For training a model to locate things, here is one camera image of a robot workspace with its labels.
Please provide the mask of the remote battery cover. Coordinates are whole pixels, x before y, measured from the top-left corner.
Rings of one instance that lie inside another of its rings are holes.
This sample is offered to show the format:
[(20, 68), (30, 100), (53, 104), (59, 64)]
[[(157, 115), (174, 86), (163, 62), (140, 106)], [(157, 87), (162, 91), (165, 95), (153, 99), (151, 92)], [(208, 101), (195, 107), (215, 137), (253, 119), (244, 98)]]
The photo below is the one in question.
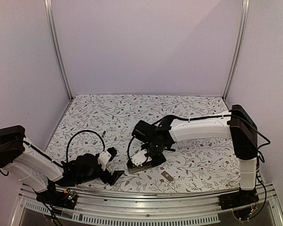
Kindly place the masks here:
[(172, 182), (174, 178), (166, 171), (163, 171), (161, 175), (169, 182)]

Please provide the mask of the white remote control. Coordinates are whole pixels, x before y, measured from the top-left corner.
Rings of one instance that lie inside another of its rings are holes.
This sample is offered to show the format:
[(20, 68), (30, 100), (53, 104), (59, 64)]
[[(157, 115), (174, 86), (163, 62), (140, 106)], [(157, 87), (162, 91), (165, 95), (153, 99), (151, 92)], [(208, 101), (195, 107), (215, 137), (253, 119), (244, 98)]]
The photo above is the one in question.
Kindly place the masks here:
[(144, 164), (142, 166), (133, 166), (133, 167), (129, 167), (128, 168), (128, 172), (130, 174), (134, 174), (134, 173), (138, 173), (138, 172), (142, 172), (142, 171), (146, 171), (153, 168), (153, 166), (151, 164)]

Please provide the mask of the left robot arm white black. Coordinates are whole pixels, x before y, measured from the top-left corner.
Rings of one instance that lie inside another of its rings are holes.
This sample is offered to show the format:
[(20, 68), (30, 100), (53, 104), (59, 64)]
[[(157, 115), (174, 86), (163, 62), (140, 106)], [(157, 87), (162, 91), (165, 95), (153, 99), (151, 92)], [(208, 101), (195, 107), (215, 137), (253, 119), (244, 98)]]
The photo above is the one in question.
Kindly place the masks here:
[(75, 160), (57, 163), (25, 136), (21, 125), (0, 129), (0, 170), (12, 173), (19, 181), (29, 185), (50, 204), (57, 204), (61, 195), (50, 183), (74, 187), (100, 179), (114, 185), (124, 174), (122, 170), (110, 172), (107, 164), (114, 159), (115, 148), (104, 149), (96, 155), (86, 153)]

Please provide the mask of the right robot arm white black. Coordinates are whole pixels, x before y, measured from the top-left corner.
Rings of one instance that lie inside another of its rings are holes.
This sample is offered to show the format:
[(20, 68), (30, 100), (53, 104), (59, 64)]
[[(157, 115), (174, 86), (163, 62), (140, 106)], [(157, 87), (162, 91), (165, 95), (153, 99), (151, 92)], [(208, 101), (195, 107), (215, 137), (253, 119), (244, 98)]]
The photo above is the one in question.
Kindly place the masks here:
[(224, 138), (233, 143), (234, 154), (240, 164), (240, 191), (234, 201), (245, 205), (253, 197), (256, 184), (258, 130), (256, 124), (240, 105), (219, 115), (181, 118), (167, 115), (149, 124), (140, 120), (132, 137), (141, 141), (140, 151), (128, 157), (127, 167), (134, 173), (144, 167), (153, 168), (166, 161), (164, 151), (173, 151), (173, 144), (198, 138)]

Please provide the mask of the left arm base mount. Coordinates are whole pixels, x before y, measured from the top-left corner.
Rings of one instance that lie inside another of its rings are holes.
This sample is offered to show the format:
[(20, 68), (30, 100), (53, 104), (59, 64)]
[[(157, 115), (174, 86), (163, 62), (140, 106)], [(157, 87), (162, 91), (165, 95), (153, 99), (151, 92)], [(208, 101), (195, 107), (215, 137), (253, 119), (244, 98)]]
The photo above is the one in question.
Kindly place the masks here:
[(50, 205), (73, 210), (77, 202), (77, 192), (66, 189), (58, 191), (54, 183), (49, 183), (43, 192), (36, 192), (36, 200)]

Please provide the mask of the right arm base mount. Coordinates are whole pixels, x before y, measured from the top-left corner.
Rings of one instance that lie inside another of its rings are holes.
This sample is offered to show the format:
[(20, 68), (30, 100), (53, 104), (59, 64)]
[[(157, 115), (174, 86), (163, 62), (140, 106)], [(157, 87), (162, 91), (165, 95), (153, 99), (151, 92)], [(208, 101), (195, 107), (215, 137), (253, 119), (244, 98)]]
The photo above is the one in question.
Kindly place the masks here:
[(255, 188), (253, 190), (239, 189), (234, 193), (220, 195), (218, 200), (221, 210), (228, 210), (258, 202), (259, 197)]

